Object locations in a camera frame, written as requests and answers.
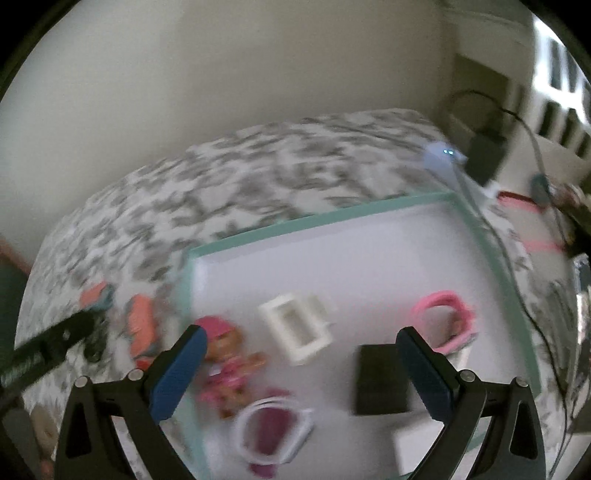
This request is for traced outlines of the black toy car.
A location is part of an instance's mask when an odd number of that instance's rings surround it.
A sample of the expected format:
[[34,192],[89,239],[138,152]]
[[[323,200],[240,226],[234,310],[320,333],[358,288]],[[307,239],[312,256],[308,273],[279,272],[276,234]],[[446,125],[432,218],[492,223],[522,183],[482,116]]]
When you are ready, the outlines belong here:
[[91,334],[84,340],[83,355],[89,363],[98,363],[108,342],[108,321],[98,317],[94,321]]

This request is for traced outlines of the pink blue box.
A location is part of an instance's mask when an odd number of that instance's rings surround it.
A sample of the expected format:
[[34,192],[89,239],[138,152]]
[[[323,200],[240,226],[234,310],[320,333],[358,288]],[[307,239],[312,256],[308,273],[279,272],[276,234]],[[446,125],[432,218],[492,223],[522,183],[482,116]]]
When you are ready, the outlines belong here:
[[159,349],[150,297],[137,294],[129,300],[126,308],[126,325],[130,340],[130,355],[135,366],[145,371],[152,364]]
[[79,307],[83,311],[106,311],[113,304],[114,292],[112,284],[100,282],[81,293]]

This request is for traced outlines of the white charger cube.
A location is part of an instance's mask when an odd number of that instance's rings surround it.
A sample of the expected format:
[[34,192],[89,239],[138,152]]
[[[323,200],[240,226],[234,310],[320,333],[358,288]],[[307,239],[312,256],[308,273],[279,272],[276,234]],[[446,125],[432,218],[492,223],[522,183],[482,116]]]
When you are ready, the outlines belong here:
[[391,436],[401,475],[414,471],[443,429],[444,423],[432,419],[426,412],[408,417],[400,425],[394,426]]

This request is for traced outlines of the black charger block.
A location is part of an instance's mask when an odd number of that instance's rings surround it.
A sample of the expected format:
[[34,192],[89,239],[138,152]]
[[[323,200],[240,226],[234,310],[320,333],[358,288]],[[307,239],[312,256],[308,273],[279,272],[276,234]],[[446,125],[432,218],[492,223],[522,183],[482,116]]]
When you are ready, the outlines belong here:
[[362,345],[356,356],[353,413],[356,416],[409,411],[410,380],[395,344]]

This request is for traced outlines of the pink smartwatch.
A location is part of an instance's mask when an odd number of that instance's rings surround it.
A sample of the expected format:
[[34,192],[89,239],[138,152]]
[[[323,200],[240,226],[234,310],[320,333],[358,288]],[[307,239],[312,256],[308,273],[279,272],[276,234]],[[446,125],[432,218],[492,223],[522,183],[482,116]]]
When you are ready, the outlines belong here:
[[423,297],[412,308],[410,323],[433,350],[444,355],[459,353],[478,336],[475,313],[450,290]]

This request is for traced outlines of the doll with pink cap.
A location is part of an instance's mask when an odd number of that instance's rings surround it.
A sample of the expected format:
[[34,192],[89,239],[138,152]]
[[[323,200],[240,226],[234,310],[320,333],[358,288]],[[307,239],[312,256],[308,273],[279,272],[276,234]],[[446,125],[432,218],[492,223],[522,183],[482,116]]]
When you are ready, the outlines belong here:
[[220,316],[204,316],[194,324],[207,337],[204,360],[209,371],[199,399],[214,408],[219,418],[231,418],[252,401],[249,381],[266,366],[266,354],[245,352],[242,329]]

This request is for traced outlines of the pink transparent lighter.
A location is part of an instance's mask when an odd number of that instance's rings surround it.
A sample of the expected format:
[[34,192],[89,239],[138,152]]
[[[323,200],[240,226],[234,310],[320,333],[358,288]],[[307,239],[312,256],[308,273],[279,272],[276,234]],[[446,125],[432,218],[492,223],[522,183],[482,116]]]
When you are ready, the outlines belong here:
[[[267,397],[290,398],[291,392],[280,388],[266,390]],[[273,455],[283,442],[283,437],[294,424],[294,413],[280,408],[263,408],[256,412],[256,452]],[[250,464],[249,470],[261,479],[273,479],[276,476],[277,465]]]

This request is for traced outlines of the white smartwatch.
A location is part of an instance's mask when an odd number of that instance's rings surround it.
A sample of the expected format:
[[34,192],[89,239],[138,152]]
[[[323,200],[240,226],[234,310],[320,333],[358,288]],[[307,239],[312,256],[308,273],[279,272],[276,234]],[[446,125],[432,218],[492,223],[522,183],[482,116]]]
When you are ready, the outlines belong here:
[[315,428],[315,411],[290,397],[267,397],[235,417],[231,440],[236,453],[252,465],[290,463]]

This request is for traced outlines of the white plastic plug holder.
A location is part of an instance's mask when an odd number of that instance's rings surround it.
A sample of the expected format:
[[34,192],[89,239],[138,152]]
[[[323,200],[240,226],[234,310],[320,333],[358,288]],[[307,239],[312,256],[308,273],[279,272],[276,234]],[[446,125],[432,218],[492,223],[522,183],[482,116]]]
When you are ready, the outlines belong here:
[[334,308],[318,295],[287,293],[259,305],[259,315],[291,365],[306,365],[332,345]]

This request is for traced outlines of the grey floral tablecloth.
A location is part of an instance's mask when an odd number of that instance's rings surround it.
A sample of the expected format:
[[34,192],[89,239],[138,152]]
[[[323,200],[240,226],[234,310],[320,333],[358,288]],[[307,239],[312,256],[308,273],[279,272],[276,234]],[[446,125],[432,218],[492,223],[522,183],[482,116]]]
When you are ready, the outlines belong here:
[[55,454],[72,382],[112,380],[130,365],[122,309],[135,292],[155,298],[158,328],[180,322],[172,283],[190,249],[287,220],[436,191],[418,154],[442,136],[420,113],[387,109],[249,127],[146,165],[92,195],[45,237],[21,304],[23,343],[73,313],[81,292],[116,288],[110,343],[97,364],[80,349],[29,387],[43,454]]

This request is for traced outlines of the smartphone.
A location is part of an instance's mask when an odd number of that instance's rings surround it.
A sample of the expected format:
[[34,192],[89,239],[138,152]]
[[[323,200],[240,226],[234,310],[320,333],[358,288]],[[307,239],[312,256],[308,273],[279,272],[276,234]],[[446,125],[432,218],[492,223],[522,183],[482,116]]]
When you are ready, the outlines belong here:
[[572,259],[573,290],[575,295],[575,340],[573,360],[576,370],[589,369],[590,355],[590,263],[587,254]]

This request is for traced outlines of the pink crochet mat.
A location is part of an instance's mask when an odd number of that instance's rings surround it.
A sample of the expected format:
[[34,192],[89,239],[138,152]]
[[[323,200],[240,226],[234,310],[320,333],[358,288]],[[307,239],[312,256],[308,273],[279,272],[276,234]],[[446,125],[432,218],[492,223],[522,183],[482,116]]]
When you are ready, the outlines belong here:
[[500,192],[497,200],[528,253],[566,252],[565,241],[548,209],[541,209],[529,197],[512,192]]

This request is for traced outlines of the teal round pouch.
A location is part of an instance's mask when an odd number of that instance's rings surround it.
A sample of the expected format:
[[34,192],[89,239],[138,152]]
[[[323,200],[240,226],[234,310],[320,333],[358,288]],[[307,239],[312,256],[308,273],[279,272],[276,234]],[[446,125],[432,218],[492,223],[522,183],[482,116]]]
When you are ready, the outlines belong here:
[[530,196],[540,208],[551,205],[550,183],[546,175],[536,174],[530,181]]

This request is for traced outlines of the white power strip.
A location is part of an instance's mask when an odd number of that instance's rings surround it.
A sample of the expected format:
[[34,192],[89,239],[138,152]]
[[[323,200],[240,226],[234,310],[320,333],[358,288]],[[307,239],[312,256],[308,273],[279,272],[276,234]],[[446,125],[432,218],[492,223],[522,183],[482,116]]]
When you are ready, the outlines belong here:
[[491,180],[478,184],[465,171],[467,157],[454,145],[444,141],[429,143],[422,152],[424,167],[449,188],[472,199],[482,207],[497,199],[499,184]]

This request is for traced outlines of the black plugged adapter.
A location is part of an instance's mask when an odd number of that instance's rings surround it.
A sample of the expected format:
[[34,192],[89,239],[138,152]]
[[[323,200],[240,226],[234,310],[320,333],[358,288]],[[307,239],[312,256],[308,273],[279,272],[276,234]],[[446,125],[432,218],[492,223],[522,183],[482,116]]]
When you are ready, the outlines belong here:
[[464,169],[480,186],[494,179],[505,158],[508,139],[503,132],[503,123],[503,112],[491,111],[470,141]]

